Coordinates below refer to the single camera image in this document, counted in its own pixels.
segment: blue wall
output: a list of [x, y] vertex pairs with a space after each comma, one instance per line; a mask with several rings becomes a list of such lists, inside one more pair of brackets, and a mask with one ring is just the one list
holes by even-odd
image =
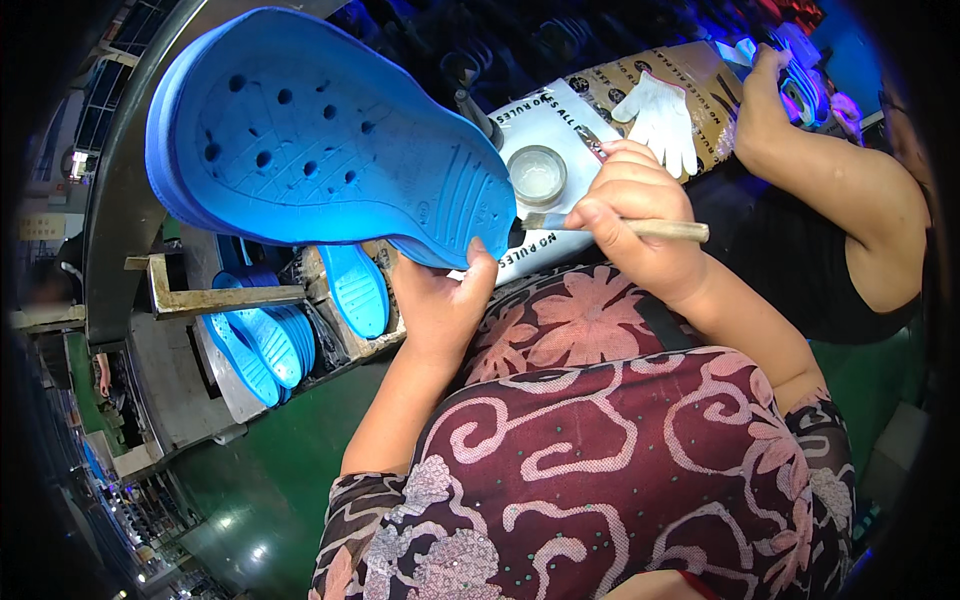
[[864, 116], [880, 110], [880, 67], [873, 43], [839, 0], [820, 0], [827, 18], [810, 36], [819, 50], [833, 49], [827, 72], [837, 89], [853, 98]]

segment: green floor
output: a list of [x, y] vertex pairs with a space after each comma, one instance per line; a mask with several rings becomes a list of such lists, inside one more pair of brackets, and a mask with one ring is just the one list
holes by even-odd
[[[917, 336], [881, 344], [812, 344], [847, 420], [858, 472], [901, 400], [919, 389]], [[256, 598], [302, 598], [323, 530], [326, 496], [386, 365], [361, 367], [251, 424], [228, 446], [202, 444], [173, 469], [207, 525], [185, 539], [211, 573]]]

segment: person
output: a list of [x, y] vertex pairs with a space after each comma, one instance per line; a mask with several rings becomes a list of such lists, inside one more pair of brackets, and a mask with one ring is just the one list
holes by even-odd
[[844, 422], [804, 337], [692, 242], [648, 148], [609, 158], [566, 225], [609, 262], [488, 299], [405, 257], [407, 338], [333, 482], [309, 597], [828, 597], [851, 565]]
[[[899, 95], [883, 100], [889, 83], [881, 101], [894, 157], [792, 127], [778, 90], [789, 60], [760, 44], [744, 82], [734, 153], [755, 178], [736, 186], [758, 198], [717, 255], [805, 337], [879, 342], [920, 311], [932, 189], [923, 151]], [[850, 136], [855, 108], [843, 100], [833, 110]], [[701, 192], [690, 193], [696, 207]]]
[[[84, 233], [65, 240], [53, 259], [41, 258], [27, 270], [20, 283], [20, 305], [24, 307], [61, 307], [66, 312], [70, 304], [84, 303]], [[43, 356], [51, 378], [60, 389], [70, 389], [62, 336], [58, 333], [40, 335], [37, 348]], [[107, 355], [96, 355], [94, 369], [99, 373], [100, 395], [109, 397], [111, 385]]]

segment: black strap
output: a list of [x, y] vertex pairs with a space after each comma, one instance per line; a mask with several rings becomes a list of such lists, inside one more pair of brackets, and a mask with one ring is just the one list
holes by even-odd
[[680, 324], [673, 318], [666, 304], [654, 296], [644, 296], [634, 305], [640, 313], [647, 327], [653, 331], [664, 350], [688, 350], [693, 348], [693, 342], [680, 329]]

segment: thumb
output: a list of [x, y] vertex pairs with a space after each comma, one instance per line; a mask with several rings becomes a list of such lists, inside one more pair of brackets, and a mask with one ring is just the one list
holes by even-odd
[[464, 274], [464, 282], [460, 284], [458, 300], [476, 301], [481, 303], [481, 307], [486, 306], [496, 284], [497, 263], [479, 237], [470, 240], [467, 264], [470, 268]]
[[583, 219], [584, 229], [593, 233], [603, 254], [614, 263], [629, 264], [643, 253], [643, 243], [606, 204], [584, 199], [574, 212]]

